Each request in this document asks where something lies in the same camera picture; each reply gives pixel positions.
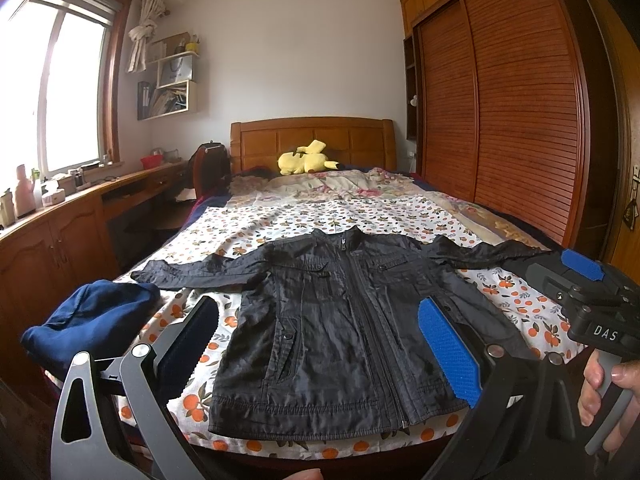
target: yellow stuffed toy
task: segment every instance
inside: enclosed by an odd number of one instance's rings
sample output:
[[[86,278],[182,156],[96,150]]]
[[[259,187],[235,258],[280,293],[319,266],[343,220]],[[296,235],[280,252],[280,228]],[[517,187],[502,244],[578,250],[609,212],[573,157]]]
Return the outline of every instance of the yellow stuffed toy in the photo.
[[[328,160],[328,157],[322,152],[326,147],[324,142],[314,140],[308,146],[301,146],[297,153],[283,153],[278,159],[278,167],[280,174],[301,174],[315,173],[325,169],[337,170],[338,163]]]

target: metal screw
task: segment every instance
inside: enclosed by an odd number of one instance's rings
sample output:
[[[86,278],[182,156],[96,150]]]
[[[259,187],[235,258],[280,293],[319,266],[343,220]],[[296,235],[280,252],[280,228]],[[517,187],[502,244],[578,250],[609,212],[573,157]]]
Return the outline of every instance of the metal screw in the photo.
[[[149,353],[149,345],[145,345],[144,343],[140,343],[139,345],[135,345],[131,349],[131,353],[134,357],[144,357]]]
[[[549,359],[549,361],[551,362],[551,364],[553,365],[561,365],[564,361],[562,360],[562,356],[557,353],[557,352],[549,352],[546,355],[547,359]]]
[[[79,366],[79,365],[83,365],[88,360],[89,360],[88,352],[78,352],[76,355],[74,355],[74,358],[71,361],[71,364],[75,366]]]
[[[499,359],[500,357],[504,357],[504,348],[500,345],[489,345],[486,349],[486,352],[491,356]]]

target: sliding wardrobe door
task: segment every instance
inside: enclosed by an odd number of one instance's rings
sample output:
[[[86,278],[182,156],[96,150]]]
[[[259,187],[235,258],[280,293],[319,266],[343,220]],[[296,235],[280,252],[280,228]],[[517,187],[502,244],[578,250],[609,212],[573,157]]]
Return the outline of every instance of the sliding wardrobe door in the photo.
[[[558,0],[464,1],[479,91],[474,202],[562,242],[582,154],[577,61],[561,7]]]
[[[422,59],[422,176],[436,189],[473,200],[476,178],[474,62],[459,0],[418,29]]]

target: human hand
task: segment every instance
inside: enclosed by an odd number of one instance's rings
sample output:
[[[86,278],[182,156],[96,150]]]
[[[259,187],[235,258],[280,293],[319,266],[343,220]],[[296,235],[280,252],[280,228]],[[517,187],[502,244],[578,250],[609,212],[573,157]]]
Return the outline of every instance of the human hand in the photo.
[[[307,469],[299,471],[291,476],[287,476],[284,480],[322,480],[323,476],[319,469]]]
[[[584,367],[585,380],[578,400],[578,412],[583,426],[591,425],[602,402],[600,395],[596,391],[604,378],[604,370],[598,363],[598,355],[599,352],[594,350],[589,357],[589,361],[587,361],[587,365]],[[602,448],[605,451],[615,453],[622,446],[623,440],[628,435],[640,413],[640,361],[615,365],[611,369],[611,380],[621,388],[632,390],[634,394],[631,402],[626,407],[625,413],[623,413],[618,423],[602,443]]]

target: black bag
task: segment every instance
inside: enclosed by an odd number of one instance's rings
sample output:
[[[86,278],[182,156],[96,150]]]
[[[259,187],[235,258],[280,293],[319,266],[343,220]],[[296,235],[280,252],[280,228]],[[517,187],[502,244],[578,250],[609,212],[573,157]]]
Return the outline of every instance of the black bag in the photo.
[[[228,186],[230,178],[231,162],[225,145],[220,142],[201,144],[189,159],[187,187],[196,190],[197,198]]]

